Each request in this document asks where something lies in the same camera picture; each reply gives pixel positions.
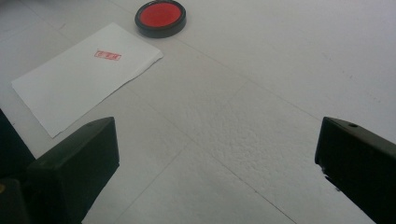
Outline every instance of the red ink pad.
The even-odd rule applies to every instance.
[[[186,9],[172,0],[157,0],[145,4],[134,17],[142,35],[164,38],[175,35],[186,25]]]

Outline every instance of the red seal mark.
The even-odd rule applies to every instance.
[[[120,54],[98,50],[95,53],[96,58],[103,58],[108,60],[118,61],[121,58]]]

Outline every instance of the black device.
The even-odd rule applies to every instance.
[[[396,223],[396,145],[344,120],[324,118],[315,163],[376,223]]]
[[[0,178],[24,178],[35,157],[0,110]]]
[[[0,179],[0,223],[79,224],[120,165],[115,120],[88,123],[26,168],[26,180]]]

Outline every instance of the white paper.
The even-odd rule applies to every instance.
[[[12,87],[54,137],[162,56],[112,23],[12,81]]]

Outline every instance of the textured white surface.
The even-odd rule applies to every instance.
[[[121,167],[83,223],[373,223],[314,155],[323,116],[396,142],[394,1],[180,0],[181,33],[139,36],[165,57],[54,139],[10,81],[111,22],[138,35],[147,1],[0,2],[0,107],[35,156],[116,118]]]
[[[190,144],[116,223],[279,223],[290,219]]]

